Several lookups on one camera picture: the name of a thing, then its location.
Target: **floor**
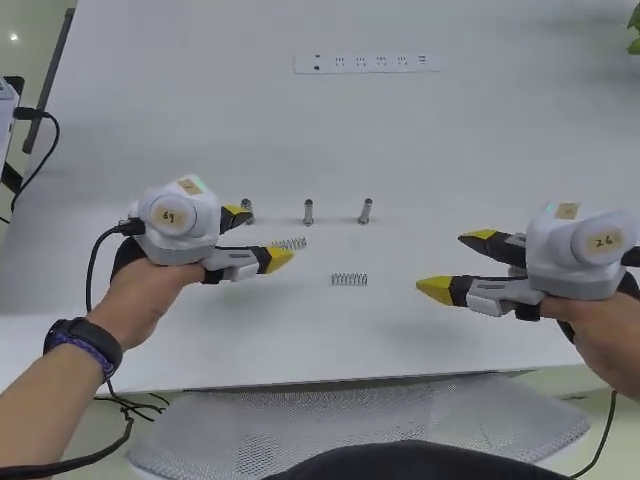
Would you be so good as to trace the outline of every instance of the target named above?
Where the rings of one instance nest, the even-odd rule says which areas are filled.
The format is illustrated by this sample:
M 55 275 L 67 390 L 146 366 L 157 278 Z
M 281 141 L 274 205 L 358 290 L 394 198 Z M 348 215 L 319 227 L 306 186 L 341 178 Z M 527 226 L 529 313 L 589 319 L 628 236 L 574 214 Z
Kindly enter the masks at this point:
M 0 73 L 26 78 L 23 105 L 34 105 L 49 65 L 53 47 L 67 8 L 77 0 L 0 0 Z M 27 156 L 20 151 L 26 126 L 18 125 L 14 132 L 9 162 L 24 169 Z M 0 187 L 0 215 L 9 218 L 11 196 Z M 0 226 L 0 238 L 4 225 Z M 544 466 L 564 474 L 572 474 L 586 465 L 600 439 L 606 419 L 609 393 L 604 385 L 583 367 L 546 369 L 519 376 L 516 381 L 555 396 L 567 397 L 591 417 L 592 429 L 586 438 L 555 457 Z M 586 391 L 586 394 L 569 395 Z M 116 439 L 124 424 L 118 410 L 111 404 L 95 402 L 78 430 L 67 455 L 87 454 Z M 136 424 L 134 434 L 141 434 L 149 425 Z M 636 440 L 640 434 L 640 406 L 620 399 L 616 420 L 607 447 L 598 465 L 583 478 L 590 480 L 638 477 Z M 98 465 L 58 478 L 136 478 L 122 457 L 125 448 Z

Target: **yellow fingertip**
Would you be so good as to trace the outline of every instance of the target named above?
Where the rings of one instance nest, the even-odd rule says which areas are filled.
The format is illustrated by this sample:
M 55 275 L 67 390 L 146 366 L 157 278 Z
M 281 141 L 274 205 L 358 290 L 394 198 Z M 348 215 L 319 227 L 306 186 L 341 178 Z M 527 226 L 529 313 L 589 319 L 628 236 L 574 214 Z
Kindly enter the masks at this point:
M 282 267 L 285 263 L 293 258 L 293 252 L 291 250 L 285 250 L 280 247 L 265 247 L 271 255 L 269 265 L 265 269 L 265 274 L 273 273 Z
M 460 236 L 461 237 L 475 237 L 475 238 L 479 238 L 481 240 L 486 240 L 487 238 L 489 238 L 490 236 L 492 236 L 496 232 L 497 232 L 497 230 L 491 230 L 489 228 L 485 228 L 484 230 L 474 230 L 473 232 L 463 233 Z
M 425 278 L 416 282 L 416 288 L 443 305 L 453 306 L 453 299 L 449 292 L 453 277 L 441 276 Z
M 222 208 L 225 208 L 231 213 L 231 215 L 238 215 L 240 213 L 251 213 L 249 210 L 243 207 L 239 207 L 238 205 L 223 205 Z

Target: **purple bracelet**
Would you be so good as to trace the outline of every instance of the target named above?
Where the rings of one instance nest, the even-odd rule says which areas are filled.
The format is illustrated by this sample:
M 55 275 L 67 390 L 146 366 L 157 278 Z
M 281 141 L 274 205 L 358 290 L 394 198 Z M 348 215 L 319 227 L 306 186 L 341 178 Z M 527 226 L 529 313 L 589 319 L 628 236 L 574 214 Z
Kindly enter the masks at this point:
M 81 348 L 82 350 L 87 352 L 89 355 L 91 355 L 102 367 L 102 375 L 104 377 L 105 382 L 109 380 L 109 378 L 111 378 L 111 375 L 113 374 L 113 365 L 109 363 L 109 361 L 106 358 L 104 358 L 104 356 L 98 350 L 96 350 L 95 348 L 93 348 L 92 345 L 88 344 L 83 340 L 80 340 L 78 338 L 72 338 L 62 333 L 58 333 L 53 339 L 53 345 L 51 349 L 57 347 L 58 345 L 63 345 L 65 343 L 70 345 L 75 345 L 76 347 Z

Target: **black wire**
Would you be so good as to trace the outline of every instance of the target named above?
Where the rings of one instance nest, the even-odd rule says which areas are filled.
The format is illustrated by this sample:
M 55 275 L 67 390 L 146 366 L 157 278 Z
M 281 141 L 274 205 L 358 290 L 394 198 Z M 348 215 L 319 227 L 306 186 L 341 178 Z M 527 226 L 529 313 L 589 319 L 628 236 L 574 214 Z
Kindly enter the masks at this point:
M 120 225 L 116 227 L 112 227 L 102 235 L 98 237 L 96 243 L 93 244 L 93 248 L 91 249 L 91 256 L 89 257 L 89 264 L 87 266 L 87 277 L 85 281 L 85 289 L 84 289 L 84 303 L 87 309 L 87 313 L 93 310 L 92 302 L 91 302 L 91 284 L 93 282 L 93 269 L 96 265 L 96 259 L 98 258 L 98 250 L 100 250 L 100 246 L 102 243 L 114 233 L 120 233 Z
M 91 465 L 92 463 L 96 463 L 97 461 L 108 457 L 124 445 L 131 437 L 133 418 L 131 418 L 131 415 L 129 415 L 129 412 L 125 408 L 121 408 L 120 411 L 124 415 L 127 426 L 125 427 L 122 436 L 108 447 L 105 447 L 98 452 L 85 455 L 84 457 L 71 458 L 69 460 L 49 463 L 47 465 L 18 465 L 15 467 L 3 467 L 0 468 L 0 478 L 11 480 L 48 478 L 53 475 L 59 475 L 61 473 L 70 472 L 71 470 L 76 470 L 86 465 Z
M 161 395 L 158 395 L 157 393 L 150 393 L 150 394 L 149 394 L 149 396 L 150 396 L 150 397 L 153 397 L 153 398 L 157 398 L 158 400 L 160 400 L 161 402 L 163 402 L 167 407 L 170 407 L 170 406 L 171 406 L 171 403 L 169 402 L 169 400 L 167 400 L 166 398 L 164 398 L 164 397 L 163 397 L 163 396 L 161 396 Z
M 29 178 L 27 178 L 27 181 L 24 182 L 20 188 L 18 189 L 18 191 L 16 192 L 16 194 L 13 197 L 13 200 L 11 200 L 11 211 L 13 212 L 13 210 L 16 207 L 16 200 L 18 200 L 18 197 L 20 196 L 20 194 L 22 194 L 22 192 L 24 192 L 24 190 L 29 186 L 29 184 L 33 181 L 33 179 L 35 178 L 35 176 L 40 173 L 40 170 L 42 170 L 42 167 L 44 167 L 45 163 L 47 163 L 47 160 L 49 160 L 49 157 L 51 157 L 51 155 L 53 154 L 53 152 L 55 151 L 56 147 L 58 146 L 58 142 L 60 141 L 60 124 L 58 123 L 58 120 L 56 119 L 56 117 L 54 117 L 53 115 L 51 115 L 48 112 L 42 112 L 42 117 L 43 118 L 48 118 L 53 122 L 53 125 L 56 128 L 56 136 L 53 139 L 53 143 L 51 144 L 51 147 L 49 148 L 49 151 L 45 154 L 45 156 L 42 158 L 42 161 L 40 162 L 40 164 L 36 167 L 36 169 L 33 171 L 33 173 L 29 176 Z
M 600 460 L 600 455 L 602 454 L 602 451 L 604 450 L 604 446 L 607 443 L 607 439 L 609 438 L 609 431 L 611 430 L 611 425 L 613 424 L 613 417 L 616 414 L 617 397 L 618 397 L 618 392 L 616 390 L 612 390 L 611 403 L 609 403 L 609 415 L 607 416 L 607 422 L 604 425 L 604 430 L 602 432 L 602 438 L 600 439 L 600 444 L 598 445 L 598 448 L 596 449 L 596 453 L 591 459 L 591 462 L 589 462 L 589 464 L 586 467 L 584 467 L 582 470 L 580 470 L 578 473 L 574 473 L 573 475 L 571 475 L 571 478 L 580 478 L 589 470 L 591 470 L 596 465 L 596 463 L 598 463 L 598 460 Z
M 91 298 L 92 297 L 91 290 L 93 285 L 93 271 L 95 269 L 96 259 L 98 258 L 98 252 L 100 250 L 100 246 L 109 236 L 115 233 L 121 233 L 122 230 L 123 230 L 123 225 L 118 225 L 116 227 L 110 228 L 109 230 L 107 230 L 106 232 L 104 232 L 102 235 L 98 237 L 98 239 L 93 245 L 93 248 L 91 249 L 91 256 L 89 257 L 89 264 L 87 265 L 87 277 L 85 282 L 85 307 L 87 309 L 87 313 L 93 310 L 93 302 Z M 128 400 L 126 398 L 122 398 L 118 396 L 113 388 L 113 384 L 111 383 L 111 380 L 107 380 L 107 388 L 109 389 L 109 394 L 111 395 L 112 399 L 116 401 L 116 403 L 120 404 L 121 406 L 129 407 L 133 413 L 135 413 L 139 417 L 149 422 L 154 422 L 155 420 L 143 413 L 140 413 L 138 411 L 139 409 L 149 409 L 159 414 L 164 412 L 164 408 L 160 408 L 156 405 L 152 405 L 149 403 L 134 402 L 133 400 Z

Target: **gray mesh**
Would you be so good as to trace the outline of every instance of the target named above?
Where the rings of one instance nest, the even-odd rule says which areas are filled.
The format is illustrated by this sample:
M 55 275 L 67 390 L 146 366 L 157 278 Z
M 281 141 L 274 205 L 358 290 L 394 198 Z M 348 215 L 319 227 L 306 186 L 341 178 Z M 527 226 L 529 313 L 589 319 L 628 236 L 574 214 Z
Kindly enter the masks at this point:
M 366 389 L 200 392 L 173 402 L 128 458 L 176 480 L 247 480 L 336 447 L 416 439 L 535 463 L 588 429 L 582 411 L 498 374 Z

